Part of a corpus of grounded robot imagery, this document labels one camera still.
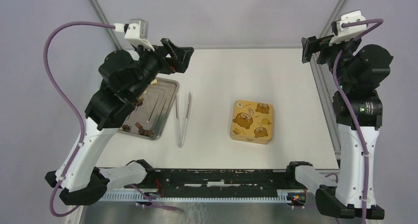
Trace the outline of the metal serving tongs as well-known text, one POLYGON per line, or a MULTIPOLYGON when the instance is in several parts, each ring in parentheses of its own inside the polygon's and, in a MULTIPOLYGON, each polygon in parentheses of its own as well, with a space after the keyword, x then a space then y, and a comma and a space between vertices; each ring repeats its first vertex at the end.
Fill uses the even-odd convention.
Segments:
POLYGON ((180 116, 180 106, 179 106, 179 96, 176 95, 175 97, 175 118, 176 118, 176 132, 177 132, 177 146, 182 148, 185 142, 187 127, 189 123, 189 118, 191 114, 191 107, 192 107, 192 100, 193 94, 192 92, 188 92, 187 94, 187 103, 186 103, 186 111, 183 117, 180 116))

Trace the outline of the silver box lid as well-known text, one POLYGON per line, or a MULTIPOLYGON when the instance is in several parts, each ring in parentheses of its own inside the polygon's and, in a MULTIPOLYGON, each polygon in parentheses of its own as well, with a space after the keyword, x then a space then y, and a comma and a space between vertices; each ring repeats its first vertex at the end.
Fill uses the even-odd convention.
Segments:
POLYGON ((267 145, 273 138, 274 107, 268 103, 234 102, 230 138, 235 141, 267 145))

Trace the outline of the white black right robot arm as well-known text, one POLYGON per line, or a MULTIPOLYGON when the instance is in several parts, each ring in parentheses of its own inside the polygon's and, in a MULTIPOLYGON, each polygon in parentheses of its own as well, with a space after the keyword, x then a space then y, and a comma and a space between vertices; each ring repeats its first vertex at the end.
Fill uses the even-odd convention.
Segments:
POLYGON ((390 74, 392 55, 383 47, 360 40, 331 44, 331 36, 302 38, 302 62, 318 53, 317 63, 326 64, 336 78, 333 95, 340 145, 340 173, 335 181, 321 175, 305 161, 290 162, 285 183, 304 185, 315 196, 318 211, 337 219, 382 220, 385 211, 375 199, 374 152, 383 124, 383 104, 377 88, 390 74))

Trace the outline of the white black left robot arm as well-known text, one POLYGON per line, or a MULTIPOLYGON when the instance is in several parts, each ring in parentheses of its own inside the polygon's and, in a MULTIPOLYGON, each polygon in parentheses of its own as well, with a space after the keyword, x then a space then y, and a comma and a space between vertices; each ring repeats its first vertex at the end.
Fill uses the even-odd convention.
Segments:
POLYGON ((115 168, 98 168, 96 163, 156 76, 184 73, 194 48, 163 38, 153 50, 138 46, 137 51, 138 60, 125 50, 106 56, 99 66, 103 80, 87 105, 79 140, 63 166, 45 176, 66 205, 92 205, 110 190, 136 184, 149 188, 155 182, 153 167, 143 159, 115 168))

